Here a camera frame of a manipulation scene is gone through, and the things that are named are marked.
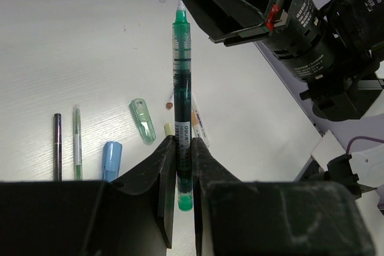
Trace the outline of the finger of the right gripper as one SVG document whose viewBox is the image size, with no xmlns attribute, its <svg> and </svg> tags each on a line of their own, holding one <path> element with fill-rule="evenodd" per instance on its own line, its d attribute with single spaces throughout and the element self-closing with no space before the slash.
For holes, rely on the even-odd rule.
<svg viewBox="0 0 384 256">
<path fill-rule="evenodd" d="M 183 2 L 199 28 L 215 44 L 237 46 L 262 40 L 270 34 L 265 25 L 245 29 L 213 0 L 183 0 Z"/>
</svg>

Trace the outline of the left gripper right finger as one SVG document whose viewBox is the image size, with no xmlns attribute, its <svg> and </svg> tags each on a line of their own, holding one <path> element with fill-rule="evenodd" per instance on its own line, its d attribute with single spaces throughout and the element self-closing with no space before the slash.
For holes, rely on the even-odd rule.
<svg viewBox="0 0 384 256">
<path fill-rule="evenodd" d="M 351 156 L 305 181 L 242 182 L 191 144 L 197 255 L 374 255 L 356 201 L 366 186 Z"/>
</svg>

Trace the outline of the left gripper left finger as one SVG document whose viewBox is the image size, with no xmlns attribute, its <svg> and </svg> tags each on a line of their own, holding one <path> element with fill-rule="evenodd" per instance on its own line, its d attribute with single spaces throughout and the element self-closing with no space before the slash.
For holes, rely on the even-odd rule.
<svg viewBox="0 0 384 256">
<path fill-rule="evenodd" d="M 172 246 L 175 140 L 112 182 L 1 183 L 2 255 L 165 255 Z"/>
</svg>

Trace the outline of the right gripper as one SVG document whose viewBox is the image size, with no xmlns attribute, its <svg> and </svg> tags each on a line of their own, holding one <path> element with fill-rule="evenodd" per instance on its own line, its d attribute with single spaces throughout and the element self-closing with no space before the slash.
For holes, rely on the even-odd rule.
<svg viewBox="0 0 384 256">
<path fill-rule="evenodd" d="M 228 15 L 249 10 L 264 16 L 276 0 L 211 0 Z M 287 22 L 262 44 L 297 79 L 310 83 L 337 74 L 355 81 L 375 71 L 375 0 L 284 0 Z"/>
</svg>

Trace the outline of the green ink pen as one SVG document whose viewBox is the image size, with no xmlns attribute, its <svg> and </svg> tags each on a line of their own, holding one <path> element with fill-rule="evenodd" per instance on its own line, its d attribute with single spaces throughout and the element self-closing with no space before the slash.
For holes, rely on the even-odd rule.
<svg viewBox="0 0 384 256">
<path fill-rule="evenodd" d="M 191 30 L 187 8 L 179 0 L 172 25 L 173 109 L 176 141 L 178 207 L 193 208 L 191 178 Z"/>
</svg>

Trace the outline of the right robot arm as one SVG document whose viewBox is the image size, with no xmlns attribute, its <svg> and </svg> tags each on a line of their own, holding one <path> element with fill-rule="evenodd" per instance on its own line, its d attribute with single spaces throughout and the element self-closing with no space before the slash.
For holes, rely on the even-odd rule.
<svg viewBox="0 0 384 256">
<path fill-rule="evenodd" d="M 383 0 L 183 0 L 213 43 L 259 41 L 333 122 L 383 113 Z"/>
</svg>

